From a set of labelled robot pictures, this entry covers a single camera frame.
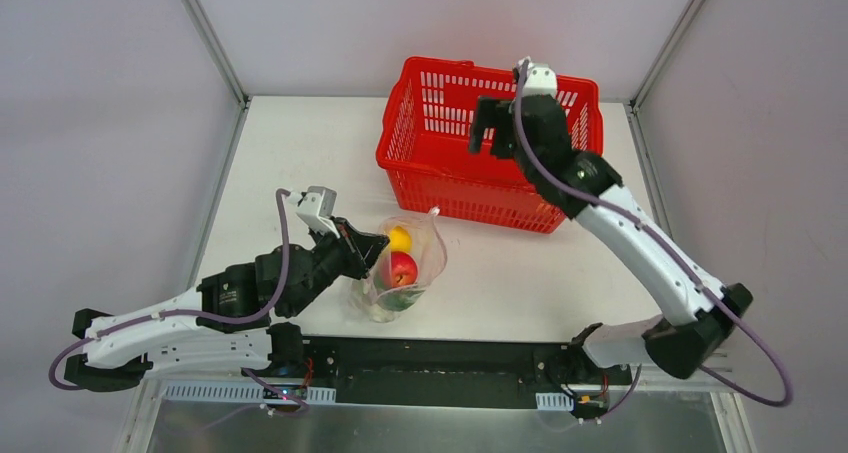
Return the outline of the yellow orange fruit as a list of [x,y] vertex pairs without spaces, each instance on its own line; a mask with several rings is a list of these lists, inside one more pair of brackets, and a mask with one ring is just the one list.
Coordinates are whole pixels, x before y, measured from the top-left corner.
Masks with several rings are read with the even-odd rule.
[[395,226],[388,232],[389,248],[392,252],[409,254],[413,247],[412,235],[402,226]]

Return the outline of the red apple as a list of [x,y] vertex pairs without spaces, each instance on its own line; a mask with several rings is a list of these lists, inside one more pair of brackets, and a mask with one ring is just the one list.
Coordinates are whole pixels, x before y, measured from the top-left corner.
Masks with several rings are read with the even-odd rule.
[[415,284],[418,265],[407,253],[390,252],[377,266],[377,280],[383,289],[395,289]]

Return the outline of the clear pink zip top bag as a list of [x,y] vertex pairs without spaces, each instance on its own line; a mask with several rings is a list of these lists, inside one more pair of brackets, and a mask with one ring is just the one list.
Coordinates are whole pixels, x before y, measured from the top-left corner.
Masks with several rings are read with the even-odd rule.
[[415,215],[384,220],[378,231],[389,245],[363,280],[354,280],[349,304],[377,323],[396,320],[410,309],[444,271],[447,249],[436,225],[441,210],[434,206]]

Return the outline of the green vegetable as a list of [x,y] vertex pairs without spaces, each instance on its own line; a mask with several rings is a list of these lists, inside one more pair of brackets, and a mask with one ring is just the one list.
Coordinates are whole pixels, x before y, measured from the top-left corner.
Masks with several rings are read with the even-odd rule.
[[413,306],[423,293],[423,289],[391,290],[381,294],[377,304],[387,311],[402,312]]

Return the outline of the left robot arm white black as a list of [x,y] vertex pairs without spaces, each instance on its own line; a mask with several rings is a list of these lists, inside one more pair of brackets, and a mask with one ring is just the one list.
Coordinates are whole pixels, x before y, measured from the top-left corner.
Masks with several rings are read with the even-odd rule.
[[157,305],[121,316],[77,311],[72,332],[80,343],[59,360],[63,376],[53,381],[115,392],[177,372],[297,375],[306,355],[290,319],[338,278],[366,278],[389,245],[388,236],[362,233],[344,218],[331,222],[337,230],[311,233],[311,249],[282,244]]

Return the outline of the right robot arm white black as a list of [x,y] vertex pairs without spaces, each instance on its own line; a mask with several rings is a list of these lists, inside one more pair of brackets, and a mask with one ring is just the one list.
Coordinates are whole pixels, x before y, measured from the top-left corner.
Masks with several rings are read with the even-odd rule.
[[678,379],[690,378],[734,329],[729,312],[751,305],[742,284],[724,285],[695,267],[638,205],[621,175],[599,154],[573,147],[566,113],[551,95],[521,100],[518,130],[510,100],[479,98],[469,150],[514,161],[542,198],[599,239],[639,280],[660,315],[622,325],[592,324],[569,343],[569,373],[583,383],[607,368],[652,363]]

